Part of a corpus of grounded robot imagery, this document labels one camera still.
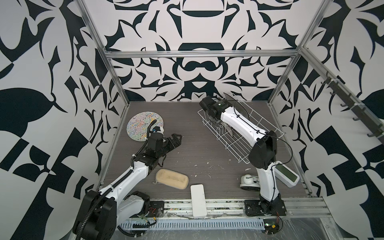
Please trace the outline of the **colourful speckled round plate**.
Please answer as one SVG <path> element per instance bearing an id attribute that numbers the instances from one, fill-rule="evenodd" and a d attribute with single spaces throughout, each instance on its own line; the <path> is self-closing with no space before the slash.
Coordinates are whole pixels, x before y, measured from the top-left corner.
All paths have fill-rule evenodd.
<path id="1" fill-rule="evenodd" d="M 151 127 L 151 130 L 157 126 L 164 126 L 163 118 L 155 112 L 147 111 L 136 114 L 127 124 L 126 131 L 128 136 L 134 141 L 144 142 L 147 136 L 147 129 L 154 120 L 157 122 Z"/>

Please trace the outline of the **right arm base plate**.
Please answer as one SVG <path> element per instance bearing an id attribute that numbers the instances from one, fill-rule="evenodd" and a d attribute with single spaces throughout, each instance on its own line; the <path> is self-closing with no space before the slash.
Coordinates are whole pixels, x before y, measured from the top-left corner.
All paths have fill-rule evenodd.
<path id="1" fill-rule="evenodd" d="M 267 200 L 245 200 L 245 214 L 256 216 L 286 216 L 287 208 L 283 200 L 276 198 L 272 202 Z"/>

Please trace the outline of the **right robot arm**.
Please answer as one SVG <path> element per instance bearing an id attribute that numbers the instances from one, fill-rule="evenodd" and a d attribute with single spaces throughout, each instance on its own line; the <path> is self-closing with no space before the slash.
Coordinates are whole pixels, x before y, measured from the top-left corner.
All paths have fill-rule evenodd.
<path id="1" fill-rule="evenodd" d="M 250 216 L 286 214 L 286 207 L 278 190 L 278 181 L 292 188 L 300 177 L 286 163 L 276 159 L 279 130 L 267 131 L 255 124 L 246 108 L 231 96 L 214 100 L 203 98 L 198 113 L 203 123 L 222 142 L 226 149 L 246 164 L 252 164 L 257 175 L 241 177 L 240 188 L 259 193 L 259 199 L 246 203 Z"/>

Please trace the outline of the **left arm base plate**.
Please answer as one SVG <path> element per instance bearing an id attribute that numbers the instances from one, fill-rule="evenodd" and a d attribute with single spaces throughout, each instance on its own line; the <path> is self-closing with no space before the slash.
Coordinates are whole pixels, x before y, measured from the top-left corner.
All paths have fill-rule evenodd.
<path id="1" fill-rule="evenodd" d="M 149 209 L 146 212 L 147 218 L 158 218 L 164 214 L 165 202 L 164 201 L 150 201 Z"/>

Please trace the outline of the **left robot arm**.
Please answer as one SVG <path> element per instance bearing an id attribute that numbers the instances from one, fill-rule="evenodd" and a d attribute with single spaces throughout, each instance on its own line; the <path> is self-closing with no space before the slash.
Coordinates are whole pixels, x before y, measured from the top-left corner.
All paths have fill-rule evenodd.
<path id="1" fill-rule="evenodd" d="M 159 160 L 182 144 L 182 135 L 164 136 L 164 129 L 153 120 L 143 146 L 131 158 L 131 166 L 111 184 L 84 196 L 72 232 L 77 240 L 109 240 L 128 218 L 146 215 L 150 197 L 132 189 L 144 180 Z"/>

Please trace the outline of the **white square plate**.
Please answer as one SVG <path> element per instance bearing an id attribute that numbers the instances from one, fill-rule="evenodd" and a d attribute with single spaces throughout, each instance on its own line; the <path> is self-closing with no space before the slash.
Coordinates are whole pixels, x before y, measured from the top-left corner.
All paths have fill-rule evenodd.
<path id="1" fill-rule="evenodd" d="M 209 117 L 209 119 L 210 119 L 210 121 L 211 121 L 215 126 L 217 126 L 218 128 L 222 128 L 222 129 L 223 129 L 223 134 L 228 133 L 230 137 L 233 137 L 233 136 L 234 136 L 233 129 L 232 129 L 232 127 L 230 127 L 228 124 L 224 123 L 224 122 L 221 121 L 221 120 L 217 120 L 217 119 L 214 118 L 214 117 Z"/>

